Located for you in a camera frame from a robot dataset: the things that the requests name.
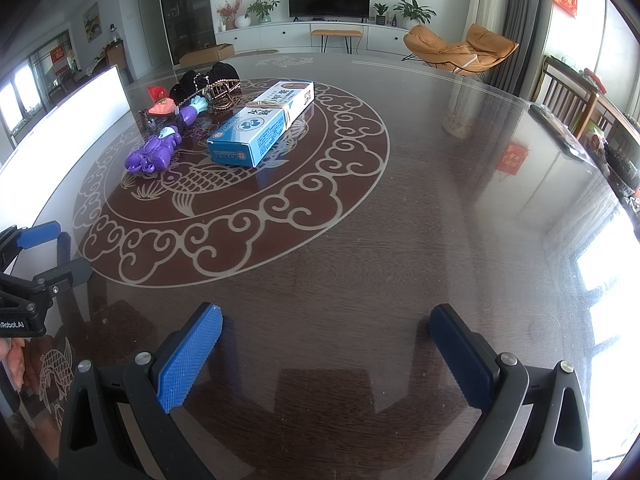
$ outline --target glossy dark wooden tabletop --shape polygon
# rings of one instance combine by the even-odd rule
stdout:
[[[469,78],[365,56],[230,62],[247,98],[315,81],[312,111],[270,167],[222,177],[199,144],[220,120],[206,116],[178,152],[183,187],[126,177],[142,136],[122,118],[38,220],[97,271],[58,298],[40,353],[68,340],[74,364],[130,360],[211,301],[223,335],[173,416],[217,478],[429,479],[479,415],[425,330],[447,302],[498,352],[575,365],[606,478],[639,431],[640,246],[598,170]],[[145,86],[127,89],[132,110]],[[55,248],[25,251],[14,274],[54,264]]]

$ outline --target purple plastic toy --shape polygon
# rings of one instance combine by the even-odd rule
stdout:
[[[207,100],[196,96],[188,106],[180,108],[180,116],[187,126],[191,126],[198,113],[207,109]],[[178,126],[166,126],[158,135],[150,136],[147,141],[129,154],[124,161],[129,173],[153,173],[164,171],[169,167],[175,147],[182,142]]]

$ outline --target gray curtain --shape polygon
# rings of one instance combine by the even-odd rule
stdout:
[[[546,38],[552,0],[507,0],[503,35],[520,46],[491,73],[487,82],[510,94],[526,94],[523,88],[530,64],[542,60],[541,41]]]

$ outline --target vase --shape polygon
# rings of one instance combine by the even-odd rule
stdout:
[[[421,22],[420,20],[412,20],[409,17],[406,17],[403,21],[402,24],[404,25],[404,28],[412,28],[415,27],[416,25],[420,25]]]
[[[251,18],[247,14],[238,16],[234,22],[237,28],[245,28],[251,25]]]

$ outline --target box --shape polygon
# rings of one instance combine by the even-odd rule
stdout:
[[[313,100],[313,83],[276,83],[207,139],[211,158],[214,162],[255,168]]]
[[[230,43],[221,43],[209,48],[201,48],[193,52],[187,52],[180,58],[180,68],[187,66],[204,65],[222,61],[236,53],[234,46]]]

